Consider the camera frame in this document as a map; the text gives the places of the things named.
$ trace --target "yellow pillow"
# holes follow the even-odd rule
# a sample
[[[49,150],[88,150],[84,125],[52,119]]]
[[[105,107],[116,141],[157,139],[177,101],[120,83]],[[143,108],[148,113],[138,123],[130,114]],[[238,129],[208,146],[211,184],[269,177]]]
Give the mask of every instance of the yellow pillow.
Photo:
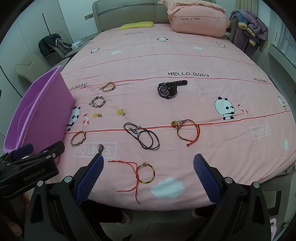
[[[145,21],[139,23],[128,23],[122,25],[119,30],[129,29],[129,28],[145,28],[145,27],[153,27],[153,22]]]

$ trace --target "bed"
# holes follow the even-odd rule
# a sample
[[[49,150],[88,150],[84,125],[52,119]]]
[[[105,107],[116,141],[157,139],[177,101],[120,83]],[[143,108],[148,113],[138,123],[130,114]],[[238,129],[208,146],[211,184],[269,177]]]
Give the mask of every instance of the bed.
[[[223,38],[174,32],[164,17],[164,6],[155,1],[114,1],[112,6],[106,0],[97,2],[94,13],[100,34],[62,71],[75,99],[74,124],[67,127],[59,175],[51,181],[74,175],[103,144],[104,168],[89,199],[131,210],[182,210],[211,203],[193,168],[197,153],[223,176],[242,184],[264,182],[295,162],[296,125],[291,109],[268,76],[241,50]],[[118,30],[123,24],[144,20],[155,24]],[[159,83],[178,80],[187,80],[187,85],[179,86],[176,96],[159,96]],[[116,88],[99,90],[108,82]],[[106,100],[104,106],[89,105],[100,95]],[[118,115],[120,109],[125,115]],[[95,113],[102,117],[93,118]],[[191,119],[200,126],[198,140],[189,147],[171,126],[178,119]],[[127,122],[153,131],[160,148],[144,150],[123,128]],[[86,140],[73,147],[70,141],[78,131],[86,132]],[[189,123],[180,134],[194,139],[196,128]],[[146,133],[141,138],[144,143],[151,141]],[[112,160],[153,166],[154,180],[138,184],[138,202],[135,190],[117,192],[135,187],[132,167]],[[138,174],[143,181],[153,176],[150,167],[142,167]]]

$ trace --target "gray headboard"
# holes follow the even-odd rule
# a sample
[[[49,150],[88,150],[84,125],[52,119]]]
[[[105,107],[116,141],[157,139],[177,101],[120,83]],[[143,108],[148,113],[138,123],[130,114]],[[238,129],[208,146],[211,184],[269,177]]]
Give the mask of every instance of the gray headboard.
[[[165,5],[159,0],[99,0],[93,3],[93,14],[99,33],[127,23],[151,21],[169,23]]]

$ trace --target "pink pillow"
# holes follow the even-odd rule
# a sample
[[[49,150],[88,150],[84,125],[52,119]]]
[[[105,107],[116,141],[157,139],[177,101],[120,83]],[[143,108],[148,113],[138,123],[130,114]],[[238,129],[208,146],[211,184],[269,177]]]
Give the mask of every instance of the pink pillow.
[[[182,6],[168,16],[175,32],[222,37],[226,31],[226,16],[217,9],[202,5]]]
[[[211,3],[210,1],[202,1],[202,0],[160,0],[157,4],[165,5],[168,8],[169,15],[171,15],[181,7],[189,6],[189,5],[202,5],[205,7],[212,7],[212,8],[218,9],[223,13],[226,12],[226,10],[221,6],[215,3]]]

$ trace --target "silver screw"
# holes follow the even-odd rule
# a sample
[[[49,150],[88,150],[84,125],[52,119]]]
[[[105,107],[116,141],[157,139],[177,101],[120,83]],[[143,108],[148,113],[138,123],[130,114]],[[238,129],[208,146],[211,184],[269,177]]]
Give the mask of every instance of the silver screw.
[[[69,182],[72,181],[72,177],[67,176],[67,177],[65,177],[64,181],[65,181],[66,183],[69,183]]]
[[[37,182],[37,186],[41,187],[43,185],[43,181]]]
[[[225,178],[225,182],[230,184],[230,183],[232,183],[232,179],[230,177],[227,177],[227,178]]]
[[[253,186],[254,186],[255,188],[259,188],[259,187],[260,187],[259,183],[257,183],[257,182],[254,182],[254,183],[253,183]]]

